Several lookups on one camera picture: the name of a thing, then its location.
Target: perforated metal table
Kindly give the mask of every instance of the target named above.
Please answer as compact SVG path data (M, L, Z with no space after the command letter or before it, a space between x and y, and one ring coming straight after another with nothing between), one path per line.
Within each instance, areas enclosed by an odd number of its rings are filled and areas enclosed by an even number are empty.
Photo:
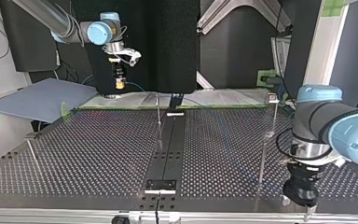
M190 213L298 214L282 206L288 177L277 133L292 120L280 111L268 140L258 187L263 138L273 108L188 109L161 129L155 110L81 110L50 125L0 159L0 208ZM291 136L282 138L289 146ZM146 195L147 180L176 180L174 195ZM358 216L358 166L327 168L317 213Z

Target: gray panel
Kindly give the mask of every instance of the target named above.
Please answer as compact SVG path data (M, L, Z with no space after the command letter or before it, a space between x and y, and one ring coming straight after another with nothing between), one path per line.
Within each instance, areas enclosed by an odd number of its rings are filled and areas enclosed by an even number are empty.
M62 103L72 110L97 94L93 87L45 79L0 99L0 112L52 123L62 116Z
M358 1L350 5L330 84L343 90L347 104L358 103Z

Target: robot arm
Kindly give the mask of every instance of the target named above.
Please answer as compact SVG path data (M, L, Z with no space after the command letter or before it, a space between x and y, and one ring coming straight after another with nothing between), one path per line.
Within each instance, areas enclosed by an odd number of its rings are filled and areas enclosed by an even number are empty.
M307 85L299 90L293 126L291 177L283 193L293 202L314 207L315 183L326 165L350 160L358 164L358 108L342 103L342 91Z
M109 62L115 68L115 77L120 83L118 89L124 88L125 71L123 64L135 66L142 57L141 53L125 48L122 36L126 29L122 29L116 12L104 12L99 21L82 21L78 23L72 15L65 12L48 0L13 0L17 5L30 13L51 30L51 35L59 43L93 43L103 46L104 52L109 55Z

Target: green tape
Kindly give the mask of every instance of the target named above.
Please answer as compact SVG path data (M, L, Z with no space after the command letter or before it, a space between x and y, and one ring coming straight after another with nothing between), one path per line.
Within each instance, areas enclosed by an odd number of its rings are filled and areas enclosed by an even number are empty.
M274 87L273 84L267 84L266 82L262 81L261 78L262 77L276 77L276 76L277 76L277 72L275 70L273 70L273 69L271 69L271 70L259 70L258 73L257 73L256 86L273 88Z
M180 105L179 109L197 109L197 108L265 108L270 105L259 104L259 105ZM119 107L119 106L83 106L79 110L156 110L156 106L138 106L138 107Z
M67 109L66 102L61 103L61 116L63 120L68 120L71 118L71 111Z
M322 17L339 17L344 6L345 0L325 0Z

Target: metal bracket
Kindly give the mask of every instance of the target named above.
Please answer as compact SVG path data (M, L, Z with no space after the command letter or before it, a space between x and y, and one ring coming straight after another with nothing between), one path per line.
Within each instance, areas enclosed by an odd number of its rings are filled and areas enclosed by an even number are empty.
M199 71L197 71L197 83L199 83L206 91L214 90L213 85L207 79L205 79L205 77L203 77Z
M208 34L217 23L237 7L253 7L274 27L277 24L281 5L277 0L215 0L200 19L197 28L199 33ZM283 32L291 21L284 10L281 11L278 31Z
M176 180L147 180L146 194L175 194Z
M177 117L185 115L183 111L177 109L177 107L182 104L184 97L185 96L182 93L172 95L170 105L167 111L167 117Z

